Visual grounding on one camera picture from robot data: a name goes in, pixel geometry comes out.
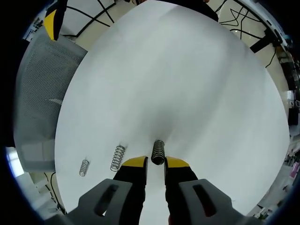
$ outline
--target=wire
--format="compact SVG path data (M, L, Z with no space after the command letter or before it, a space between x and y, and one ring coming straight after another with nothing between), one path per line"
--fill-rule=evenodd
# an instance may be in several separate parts
M239 32L243 32L243 33L248 34L249 36L252 36L252 37L257 38L259 40L262 39L262 37L255 36L253 34L250 34L250 33L246 32L246 31L243 31L243 30L240 30L240 29L231 29L230 31L234 31L234 30L237 30Z
M54 175L54 174L56 174L56 172L52 173L52 174L51 174L51 178L50 178L51 189L52 189L52 191L53 191L53 193L54 193L56 202L57 202L57 204L58 204L60 210L62 211L63 214L66 215L67 212L66 212L66 210L61 206L60 202L58 201L58 198L57 198L57 196L56 196L56 193L55 193L54 188L53 188L53 185L52 185L52 178L53 178L53 175Z
M232 16L234 17L234 19L233 19L233 20L229 20L229 21L223 21L223 22L220 22L220 24L221 24L221 25L227 25L227 26L238 27L238 26L239 26L238 18L239 18L240 15L245 16L247 19L250 19L250 20L253 20L253 21L255 21L255 22L261 23L260 20L253 19L253 18L251 18L251 17L249 17L249 16L247 16L247 15L242 14L241 12L242 12L242 9L243 9L243 8L244 8L244 7L241 7L240 10L239 10L239 12L238 12L238 11L235 11L234 9L231 8L231 9L230 9L230 12L231 12ZM233 22L233 21L236 21L237 25L227 24L227 23Z
M237 12L237 13L238 13L237 17L234 16L234 14L233 14L233 11L234 11L234 10L231 8L231 9L230 9L230 12L231 12L231 14L232 14L233 17L234 17L234 20L229 20L229 21L220 22L220 24L221 24L221 25L228 25L228 26L238 27L238 26L239 26L238 18L239 18L239 16L241 15L241 11L242 11L243 8L244 8L244 7L240 8L240 11ZM237 25L225 24L225 23L233 22L233 21L236 21Z
M249 10L247 10L246 14L244 15L244 17L243 17L242 20L240 21L240 39L241 39L241 40L242 40L242 34L243 34L243 32L242 32L242 30L243 30L243 21L244 21L244 19L246 18L246 16L248 15L248 13L249 13Z
M266 68L267 68L269 65L271 65L271 63L272 63L272 61L273 61L275 55L276 55L276 47L275 47L275 52L274 52L274 54L273 54L273 56L272 56L272 59L271 59L270 63L266 66Z
M99 4L101 5L101 7L103 8L103 10L106 12L107 16L111 19L112 23L114 23L113 19L111 18L111 15L109 15L107 9L105 9L104 5L102 4L102 2L100 0L97 0L99 2Z
M215 13L218 12L226 2L227 0L224 0L223 3L219 6L219 8L216 9Z
M106 23L104 23L104 22L101 22L101 21L97 20L95 17L92 17L92 16L90 16L89 14L86 14L85 12L83 12L83 11L77 9L77 8L73 8L73 7L71 7L71 6L67 6L67 8L72 9L72 10L75 10L75 11L77 11L77 12L79 12L79 13L81 13L81 14L87 16L88 18L91 18L93 21L97 21L97 22L100 23L100 24L103 24L103 25L105 25L105 26L107 26L107 27L110 27L110 25L108 25L108 24L106 24Z

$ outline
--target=perforated metal panel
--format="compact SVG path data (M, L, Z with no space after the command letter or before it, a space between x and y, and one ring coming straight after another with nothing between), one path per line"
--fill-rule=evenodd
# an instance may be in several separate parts
M23 169L54 171L54 139L60 107L86 50L44 27L30 42L16 78L14 139Z

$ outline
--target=floor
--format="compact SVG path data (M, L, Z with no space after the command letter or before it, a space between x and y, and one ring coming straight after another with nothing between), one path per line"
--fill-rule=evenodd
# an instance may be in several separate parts
M210 2L208 3L208 5L216 10L221 4L222 4L223 0L210 0ZM133 3L127 3L124 2L122 0L119 0L117 2L117 4L115 6L113 6L111 9L109 9L109 13L111 15L111 17L113 18L113 20L116 22L118 19L120 19L124 14L126 14L128 11L130 11L131 9L133 9L135 7L135 5ZM224 22L224 21L231 21L234 19L230 9L233 9L237 12L239 12L239 10L241 9L241 6L239 4L237 4L236 2L234 2L233 0L229 0L227 1L224 6L221 8L221 10L218 12L219 14L219 21L220 22ZM245 9L243 9L241 11L242 16L239 16L238 18L238 23L239 26L229 26L229 25L224 25L226 28L228 29L240 29L240 24L241 24L241 20L243 18L243 15L245 15L245 13L247 13L247 11ZM250 18L255 19L255 17L251 14L248 13L247 15ZM109 25L112 25L112 22L110 21L109 17L106 14L102 14L98 20L103 21ZM233 21L233 22L228 22L228 24L232 24L232 25L236 25L237 22ZM251 33L253 35L262 37L264 35L264 26L257 21L251 20L249 18L245 18L243 20L242 23L242 28L244 31ZM97 39L107 30L109 29L108 27L99 24L98 22L93 22L82 34L80 37L78 37L75 42L80 45L81 47L85 48L86 50L90 50L93 46L93 44L97 41ZM239 31L234 31L234 33L239 37L240 36L240 32ZM247 46L251 46L253 43L255 43L257 40L254 37L251 37L247 34L243 34L242 35L242 41L247 45ZM272 56L274 54L275 49L269 45L267 47L265 47L264 49L262 49L261 51L259 51L256 56L258 57L258 59L262 62L262 64L264 66L267 66L272 59ZM287 104L287 100L285 97L285 92L288 91L288 86L287 86L287 82L285 80L282 68L278 62L277 57L274 57L274 59L272 60L271 64L268 66L267 68L268 72L270 73L281 97L283 100L283 104L285 106L285 110L286 110L286 114L288 116L288 104ZM56 195L58 196L59 202L61 204L63 204L60 195L59 195L59 191L58 191L58 186L57 186L57 182L56 182L56 176L54 175L53 177L53 189L56 192Z

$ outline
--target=metal spring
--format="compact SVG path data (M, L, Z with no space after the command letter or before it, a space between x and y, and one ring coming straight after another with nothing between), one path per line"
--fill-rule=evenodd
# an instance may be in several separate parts
M111 171L117 172L121 166L121 162L123 159L123 156L125 154L126 148L122 145L118 145L115 149L113 158L112 158L112 164L111 164Z
M80 166L80 170L79 170L79 175L84 177L86 175L86 172L88 171L88 168L89 168L89 165L90 165L90 162L86 159L84 159L81 163L81 166Z
M162 165L165 161L165 143L156 140L153 145L151 161L156 165Z

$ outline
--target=white tabletop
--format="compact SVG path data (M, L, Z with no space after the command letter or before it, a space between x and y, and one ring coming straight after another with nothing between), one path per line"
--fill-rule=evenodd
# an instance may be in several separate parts
M156 139L247 214L274 181L289 130L274 82L243 42L198 12L149 0L101 36L66 92L55 140L66 210L114 177L119 143L127 160L150 157ZM167 224L163 171L149 161L142 225Z

